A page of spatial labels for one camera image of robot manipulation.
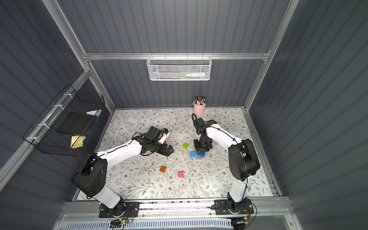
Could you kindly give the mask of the light blue long lego brick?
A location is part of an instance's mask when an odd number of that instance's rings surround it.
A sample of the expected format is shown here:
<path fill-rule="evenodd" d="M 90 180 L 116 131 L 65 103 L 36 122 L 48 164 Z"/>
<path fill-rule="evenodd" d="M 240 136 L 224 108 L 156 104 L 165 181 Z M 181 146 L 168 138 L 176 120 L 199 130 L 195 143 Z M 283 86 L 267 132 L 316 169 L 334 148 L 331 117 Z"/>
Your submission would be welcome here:
<path fill-rule="evenodd" d="M 197 151 L 191 151 L 191 152 L 189 153 L 189 157 L 190 157 L 190 158 L 199 158 L 199 157 L 197 156 Z"/>

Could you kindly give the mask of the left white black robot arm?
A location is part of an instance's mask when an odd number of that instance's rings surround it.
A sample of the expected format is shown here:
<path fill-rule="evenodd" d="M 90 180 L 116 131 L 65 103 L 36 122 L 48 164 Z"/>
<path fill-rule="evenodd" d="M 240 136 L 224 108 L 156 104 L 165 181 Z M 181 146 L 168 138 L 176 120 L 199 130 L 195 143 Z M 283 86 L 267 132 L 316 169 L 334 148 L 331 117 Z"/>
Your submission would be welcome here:
<path fill-rule="evenodd" d="M 99 201 L 106 209 L 122 212 L 126 209 L 125 201 L 108 186 L 107 172 L 123 161 L 138 155 L 149 156 L 158 153 L 170 156 L 173 153 L 173 147 L 165 143 L 169 135 L 168 129 L 158 129 L 154 126 L 146 133 L 136 132 L 126 143 L 90 156 L 71 181 L 87 197 Z"/>

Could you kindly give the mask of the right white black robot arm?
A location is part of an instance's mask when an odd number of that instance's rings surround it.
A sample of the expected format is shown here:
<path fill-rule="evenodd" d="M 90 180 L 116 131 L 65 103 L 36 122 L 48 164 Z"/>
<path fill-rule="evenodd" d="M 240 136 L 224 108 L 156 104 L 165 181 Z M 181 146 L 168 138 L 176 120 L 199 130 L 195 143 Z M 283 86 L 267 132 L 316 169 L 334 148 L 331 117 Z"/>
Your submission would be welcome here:
<path fill-rule="evenodd" d="M 197 138 L 194 148 L 197 152 L 208 152 L 213 141 L 228 153 L 229 169 L 234 177 L 230 191 L 227 193 L 227 208 L 230 213 L 254 212 L 255 205 L 247 198 L 246 190 L 252 177 L 260 169 L 260 162 L 255 146 L 250 139 L 242 140 L 223 129 L 216 121 L 204 121 L 196 114 L 191 115 Z"/>

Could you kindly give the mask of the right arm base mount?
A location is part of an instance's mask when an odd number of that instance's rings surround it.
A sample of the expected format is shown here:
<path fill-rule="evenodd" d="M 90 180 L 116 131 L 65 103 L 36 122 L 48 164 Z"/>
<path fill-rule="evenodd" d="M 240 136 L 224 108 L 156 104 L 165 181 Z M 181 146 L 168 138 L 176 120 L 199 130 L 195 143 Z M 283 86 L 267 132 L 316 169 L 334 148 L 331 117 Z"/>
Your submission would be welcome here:
<path fill-rule="evenodd" d="M 214 205 L 212 205 L 210 209 L 214 210 L 217 215 L 250 216 L 255 212 L 250 199 L 245 199 L 240 202 L 218 199 L 214 201 Z"/>

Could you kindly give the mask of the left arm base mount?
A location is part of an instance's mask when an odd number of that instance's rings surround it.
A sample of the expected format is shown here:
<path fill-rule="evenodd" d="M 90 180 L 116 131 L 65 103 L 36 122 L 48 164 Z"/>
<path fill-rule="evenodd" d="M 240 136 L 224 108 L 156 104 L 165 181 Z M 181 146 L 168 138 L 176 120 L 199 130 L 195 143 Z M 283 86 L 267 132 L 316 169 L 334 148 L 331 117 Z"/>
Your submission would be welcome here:
<path fill-rule="evenodd" d="M 100 204 L 99 218 L 135 218 L 138 216 L 140 202 L 120 201 L 113 209 Z"/>

